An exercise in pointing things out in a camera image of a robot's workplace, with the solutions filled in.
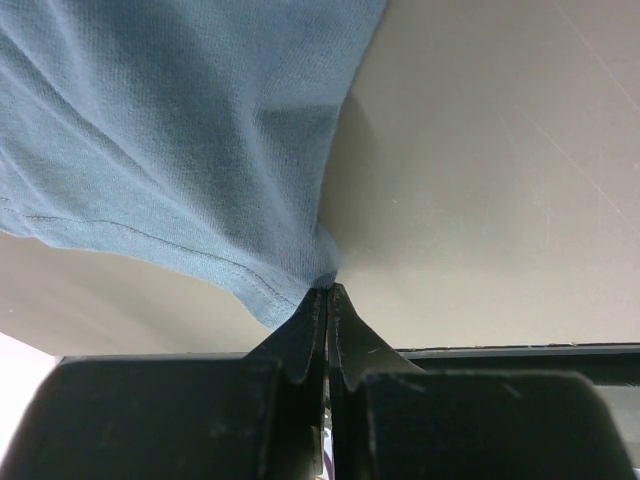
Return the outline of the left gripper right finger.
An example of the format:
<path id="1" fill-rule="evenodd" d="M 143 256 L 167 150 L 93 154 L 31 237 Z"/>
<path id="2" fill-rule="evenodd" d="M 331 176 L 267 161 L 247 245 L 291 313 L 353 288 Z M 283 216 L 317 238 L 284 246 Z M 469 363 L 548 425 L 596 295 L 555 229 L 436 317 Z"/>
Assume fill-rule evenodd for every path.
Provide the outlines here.
<path id="1" fill-rule="evenodd" d="M 423 370 L 327 299 L 339 479 L 631 479 L 600 388 L 578 372 Z"/>

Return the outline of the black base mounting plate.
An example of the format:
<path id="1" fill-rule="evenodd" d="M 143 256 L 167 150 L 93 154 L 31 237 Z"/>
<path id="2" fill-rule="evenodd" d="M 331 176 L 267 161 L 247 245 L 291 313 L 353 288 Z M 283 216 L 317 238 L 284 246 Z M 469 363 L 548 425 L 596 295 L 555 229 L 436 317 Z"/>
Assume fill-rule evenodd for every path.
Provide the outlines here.
<path id="1" fill-rule="evenodd" d="M 596 386 L 639 388 L 639 343 L 534 345 L 482 348 L 398 350 L 423 370 L 549 370 L 578 372 Z M 246 353 L 147 354 L 64 357 L 43 380 L 75 363 L 149 363 L 163 361 L 241 361 Z"/>

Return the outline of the grey-blue t shirt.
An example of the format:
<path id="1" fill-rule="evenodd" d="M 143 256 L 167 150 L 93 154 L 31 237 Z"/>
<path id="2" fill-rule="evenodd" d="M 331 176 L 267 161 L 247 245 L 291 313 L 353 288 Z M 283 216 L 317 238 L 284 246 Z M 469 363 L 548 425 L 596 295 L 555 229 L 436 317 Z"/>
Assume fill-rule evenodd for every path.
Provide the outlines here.
<path id="1" fill-rule="evenodd" d="M 1 228 L 230 292 L 330 286 L 319 202 L 382 1 L 5 1 Z"/>

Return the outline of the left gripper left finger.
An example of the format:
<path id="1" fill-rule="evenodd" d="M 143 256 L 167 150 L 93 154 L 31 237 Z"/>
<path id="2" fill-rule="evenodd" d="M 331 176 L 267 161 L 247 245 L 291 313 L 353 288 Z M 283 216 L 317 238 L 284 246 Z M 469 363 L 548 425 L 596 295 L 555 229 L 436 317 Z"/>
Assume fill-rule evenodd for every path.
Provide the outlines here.
<path id="1" fill-rule="evenodd" d="M 243 356 L 71 359 L 42 382 L 5 479 L 312 479 L 323 468 L 327 294 Z"/>

